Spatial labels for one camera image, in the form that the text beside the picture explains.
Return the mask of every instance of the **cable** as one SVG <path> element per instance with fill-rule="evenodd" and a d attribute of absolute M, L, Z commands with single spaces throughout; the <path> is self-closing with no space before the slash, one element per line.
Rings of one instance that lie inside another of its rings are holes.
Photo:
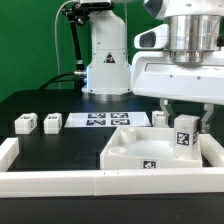
<path fill-rule="evenodd" d="M 59 47 L 58 47 L 58 18 L 61 10 L 69 3 L 78 2 L 78 0 L 70 0 L 62 4 L 62 6 L 59 8 L 56 17 L 55 17 L 55 24 L 54 24 L 54 38 L 55 38 L 55 50 L 56 50 L 56 58 L 57 58 L 57 69 L 58 69 L 58 75 L 61 74 L 61 66 L 60 66 L 60 55 L 59 55 Z"/>
<path fill-rule="evenodd" d="M 66 77 L 66 76 L 74 76 L 74 73 L 69 72 L 69 73 L 64 73 L 64 74 L 61 74 L 61 75 L 57 75 L 57 76 L 55 76 L 54 78 L 48 80 L 45 84 L 43 84 L 43 85 L 39 88 L 39 90 L 43 90 L 43 89 L 45 89 L 44 86 L 47 85 L 48 83 L 54 82 L 54 81 L 56 81 L 56 80 L 58 80 L 58 79 L 60 79 L 60 78 Z"/>
<path fill-rule="evenodd" d="M 64 79 L 64 80 L 55 80 L 55 81 L 49 81 L 47 83 L 45 83 L 44 85 L 42 85 L 39 90 L 45 90 L 46 87 L 48 87 L 50 84 L 52 83 L 61 83 L 61 82 L 74 82 L 76 79 Z"/>

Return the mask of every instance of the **black cable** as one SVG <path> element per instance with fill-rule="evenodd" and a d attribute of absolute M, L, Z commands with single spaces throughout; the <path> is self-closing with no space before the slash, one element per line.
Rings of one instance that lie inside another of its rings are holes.
<path fill-rule="evenodd" d="M 44 85 L 42 85 L 39 90 L 45 90 L 46 87 L 48 87 L 50 84 L 52 83 L 61 83 L 61 82 L 74 82 L 76 79 L 64 79 L 64 80 L 54 80 L 54 81 L 49 81 L 47 83 L 45 83 Z"/>
<path fill-rule="evenodd" d="M 57 79 L 60 79 L 60 78 L 66 77 L 66 76 L 74 76 L 74 72 L 68 72 L 68 73 L 63 73 L 61 75 L 57 75 L 57 76 L 53 77 L 52 79 L 48 80 L 48 82 L 55 81 Z"/>

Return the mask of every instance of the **small white block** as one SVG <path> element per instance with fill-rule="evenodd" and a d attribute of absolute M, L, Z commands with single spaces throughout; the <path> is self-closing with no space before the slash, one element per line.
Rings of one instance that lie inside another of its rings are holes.
<path fill-rule="evenodd" d="M 168 128 L 167 117 L 163 111 L 152 112 L 152 124 L 157 128 Z"/>
<path fill-rule="evenodd" d="M 0 146 L 0 172 L 6 172 L 18 154 L 18 138 L 7 138 Z"/>
<path fill-rule="evenodd" d="M 37 115 L 34 113 L 23 114 L 14 123 L 16 134 L 30 134 L 37 126 Z"/>
<path fill-rule="evenodd" d="M 174 121 L 174 156 L 192 159 L 194 149 L 198 147 L 197 123 L 199 117 L 180 115 Z"/>
<path fill-rule="evenodd" d="M 58 134 L 62 126 L 62 115 L 59 113 L 48 114 L 44 120 L 45 134 Z"/>

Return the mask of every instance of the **white container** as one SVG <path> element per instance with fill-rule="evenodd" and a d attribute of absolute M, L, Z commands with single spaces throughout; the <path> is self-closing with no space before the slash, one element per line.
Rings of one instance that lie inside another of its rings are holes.
<path fill-rule="evenodd" d="M 118 127 L 100 155 L 101 169 L 202 167 L 200 144 L 192 159 L 174 156 L 171 128 Z"/>

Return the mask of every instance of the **white cube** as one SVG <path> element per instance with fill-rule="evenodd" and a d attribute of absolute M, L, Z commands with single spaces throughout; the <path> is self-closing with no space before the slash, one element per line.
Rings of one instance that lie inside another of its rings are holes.
<path fill-rule="evenodd" d="M 37 126 L 37 115 L 34 113 L 23 114 L 14 123 L 16 134 L 30 134 Z"/>
<path fill-rule="evenodd" d="M 152 124 L 157 128 L 168 128 L 168 117 L 163 111 L 153 111 L 152 112 Z"/>
<path fill-rule="evenodd" d="M 198 144 L 197 124 L 199 117 L 180 115 L 174 121 L 174 156 L 193 159 Z"/>
<path fill-rule="evenodd" d="M 59 113 L 48 114 L 44 120 L 45 134 L 58 134 L 62 126 L 62 115 Z"/>

